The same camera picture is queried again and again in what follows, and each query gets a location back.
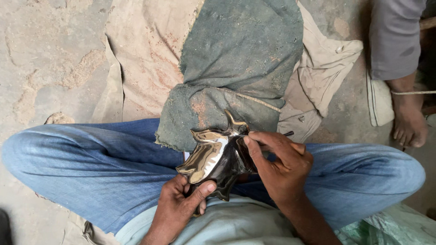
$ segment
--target light blue shirt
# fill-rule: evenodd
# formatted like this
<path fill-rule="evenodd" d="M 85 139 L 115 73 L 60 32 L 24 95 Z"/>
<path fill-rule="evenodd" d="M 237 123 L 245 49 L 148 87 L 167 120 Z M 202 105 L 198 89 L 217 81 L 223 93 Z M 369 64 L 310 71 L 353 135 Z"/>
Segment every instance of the light blue shirt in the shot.
<path fill-rule="evenodd" d="M 139 244 L 151 226 L 156 207 L 129 221 L 115 238 L 123 245 Z M 279 210 L 248 197 L 231 195 L 230 202 L 209 199 L 205 214 L 192 218 L 172 244 L 303 245 L 293 231 Z"/>

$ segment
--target concrete floor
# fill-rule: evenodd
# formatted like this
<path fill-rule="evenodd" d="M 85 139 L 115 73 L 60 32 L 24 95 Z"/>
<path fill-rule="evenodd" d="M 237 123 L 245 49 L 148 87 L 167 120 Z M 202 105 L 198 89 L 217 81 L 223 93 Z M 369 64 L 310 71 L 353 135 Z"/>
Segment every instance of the concrete floor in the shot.
<path fill-rule="evenodd" d="M 301 0 L 321 32 L 338 40 L 365 40 L 370 9 L 367 0 Z M 110 0 L 15 0 L 0 9 L 0 142 L 43 124 L 62 112 L 87 123 L 106 85 L 104 24 Z M 380 143 L 389 140 L 392 124 L 370 125 L 365 59 L 362 55 L 329 106 L 329 115 L 308 139 L 319 143 Z M 436 174 L 430 161 L 436 133 L 427 145 L 409 150 Z M 420 212 L 436 207 L 434 179 L 406 203 Z M 11 216 L 18 245 L 58 245 L 69 210 L 37 196 L 0 164 L 0 208 Z"/>

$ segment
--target animal-shaped metal piece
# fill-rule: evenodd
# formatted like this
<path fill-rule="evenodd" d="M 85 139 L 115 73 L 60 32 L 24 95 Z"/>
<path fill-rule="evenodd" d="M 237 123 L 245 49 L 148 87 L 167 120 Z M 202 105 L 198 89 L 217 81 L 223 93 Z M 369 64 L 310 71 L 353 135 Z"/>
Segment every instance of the animal-shaped metal piece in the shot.
<path fill-rule="evenodd" d="M 229 201 L 230 190 L 238 176 L 243 173 L 256 172 L 243 137 L 250 128 L 245 122 L 235 122 L 228 110 L 224 110 L 228 127 L 208 129 L 191 133 L 197 141 L 192 154 L 176 170 L 187 176 L 191 187 L 189 196 L 199 185 L 208 180 L 217 183 L 217 188 L 210 197 Z"/>

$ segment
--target person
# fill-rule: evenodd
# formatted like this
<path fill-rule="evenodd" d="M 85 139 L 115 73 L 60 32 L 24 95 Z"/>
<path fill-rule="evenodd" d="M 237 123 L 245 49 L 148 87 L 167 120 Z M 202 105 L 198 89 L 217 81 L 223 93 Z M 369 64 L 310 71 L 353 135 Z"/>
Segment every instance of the person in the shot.
<path fill-rule="evenodd" d="M 250 132 L 244 141 L 259 174 L 236 184 L 229 202 L 206 198 L 211 180 L 185 197 L 175 170 L 183 153 L 154 143 L 158 125 L 37 126 L 11 136 L 2 159 L 32 190 L 127 245 L 340 244 L 334 230 L 403 200 L 425 179 L 419 162 L 388 146 L 309 143 L 300 154 L 282 134 Z M 198 205 L 202 215 L 191 218 Z"/>
<path fill-rule="evenodd" d="M 421 47 L 419 20 L 426 0 L 375 0 L 369 31 L 371 78 L 384 80 L 392 92 L 414 92 Z M 400 145 L 421 147 L 428 128 L 421 113 L 423 95 L 392 94 L 393 137 Z"/>

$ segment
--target beige cloth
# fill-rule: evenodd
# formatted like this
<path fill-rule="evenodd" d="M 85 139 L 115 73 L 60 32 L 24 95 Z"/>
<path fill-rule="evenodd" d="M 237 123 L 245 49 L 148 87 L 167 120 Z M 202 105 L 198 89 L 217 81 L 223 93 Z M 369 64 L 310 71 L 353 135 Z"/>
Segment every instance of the beige cloth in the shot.
<path fill-rule="evenodd" d="M 170 90 L 183 82 L 178 69 L 181 49 L 203 3 L 204 0 L 113 1 L 106 29 L 124 75 L 123 121 L 160 117 Z M 303 142 L 327 115 L 333 94 L 363 45 L 361 41 L 327 39 L 300 2 L 298 6 L 304 21 L 305 49 L 283 97 L 287 104 L 280 115 L 278 132 L 293 130 L 295 135 L 291 138 Z"/>
<path fill-rule="evenodd" d="M 123 121 L 159 118 L 203 0 L 114 0 L 106 33 L 123 71 Z"/>
<path fill-rule="evenodd" d="M 327 39 L 311 14 L 300 2 L 297 4 L 303 16 L 304 51 L 283 97 L 286 105 L 277 131 L 293 130 L 295 134 L 290 139 L 302 143 L 327 116 L 330 100 L 362 52 L 363 43 Z"/>
<path fill-rule="evenodd" d="M 105 234 L 71 211 L 64 232 L 61 245 L 120 245 L 113 233 Z"/>
<path fill-rule="evenodd" d="M 123 82 L 121 81 L 121 66 L 112 52 L 107 36 L 106 58 L 109 62 L 109 74 L 106 88 L 95 106 L 90 123 L 121 122 L 123 119 Z"/>
<path fill-rule="evenodd" d="M 383 126 L 395 118 L 390 89 L 385 81 L 372 80 L 369 72 L 366 73 L 366 84 L 371 125 Z"/>

